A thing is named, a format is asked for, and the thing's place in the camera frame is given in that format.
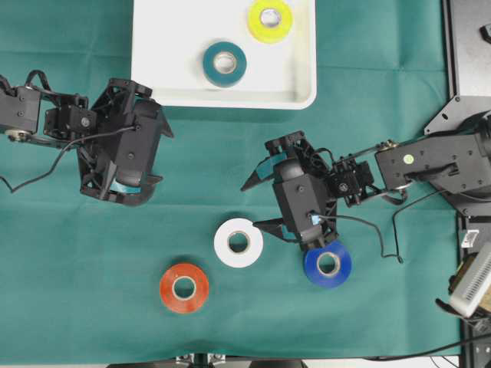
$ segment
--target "tape roll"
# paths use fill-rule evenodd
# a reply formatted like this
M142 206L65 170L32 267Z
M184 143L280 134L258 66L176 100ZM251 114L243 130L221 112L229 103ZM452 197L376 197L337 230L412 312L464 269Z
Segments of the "tape roll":
M117 182L116 179L113 180L110 185L110 190L114 190L115 192L123 193L123 194L138 194L141 193L141 188L139 186L125 186L120 182Z
M206 78L218 87L231 87L239 82L246 68L246 54L231 42L212 44L203 56Z
M233 251L230 246L230 238L236 234L242 234L247 239L243 251ZM252 265L262 253L262 233L246 218L233 218L224 222L216 231L213 243L220 261L234 268Z
M249 9L248 25L256 40L280 42L292 29L292 10L282 0L257 0Z
M180 297L176 292L177 282L183 279L193 283L193 292L189 297ZM201 268L194 264L175 264L160 279L160 298L164 305L175 313L196 312L205 304L208 293L208 278Z
M322 270L323 257L334 260L332 270ZM328 289L336 288L346 282L351 273L351 257L342 243L335 240L323 248L312 249L305 253L304 272L313 284Z

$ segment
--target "white tape roll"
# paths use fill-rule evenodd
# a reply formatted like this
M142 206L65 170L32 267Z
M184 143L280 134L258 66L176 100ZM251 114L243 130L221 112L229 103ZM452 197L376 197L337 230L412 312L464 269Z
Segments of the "white tape roll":
M230 238L236 234L243 234L247 239L247 246L240 252L233 251L229 244ZM261 255L262 233L248 219L233 218L216 231L214 245L220 261L230 267L244 268L256 262Z

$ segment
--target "metal screw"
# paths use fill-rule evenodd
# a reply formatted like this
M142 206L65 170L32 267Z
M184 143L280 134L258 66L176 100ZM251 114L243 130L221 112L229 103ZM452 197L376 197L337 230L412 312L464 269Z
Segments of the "metal screw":
M89 125L91 125L91 121L86 117L82 117L82 120L80 120L80 124L82 124L84 128L88 128Z
M342 182L338 188L340 192L347 192L350 189L345 182Z

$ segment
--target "yellow tape roll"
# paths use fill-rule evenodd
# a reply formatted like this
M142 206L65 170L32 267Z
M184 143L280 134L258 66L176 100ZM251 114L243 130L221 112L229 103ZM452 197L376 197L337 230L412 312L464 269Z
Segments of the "yellow tape roll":
M290 32L293 25L292 10L282 0L256 0L249 9L248 23L255 39L274 44Z

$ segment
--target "white tray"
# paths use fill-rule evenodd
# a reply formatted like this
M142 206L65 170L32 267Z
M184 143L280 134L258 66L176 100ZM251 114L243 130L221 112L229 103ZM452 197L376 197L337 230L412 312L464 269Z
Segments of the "white tray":
M290 34L263 44L247 27L252 0L134 0L131 78L164 106L305 109L317 95L315 0L286 2ZM230 88L203 73L203 54L217 41L247 57L244 77Z

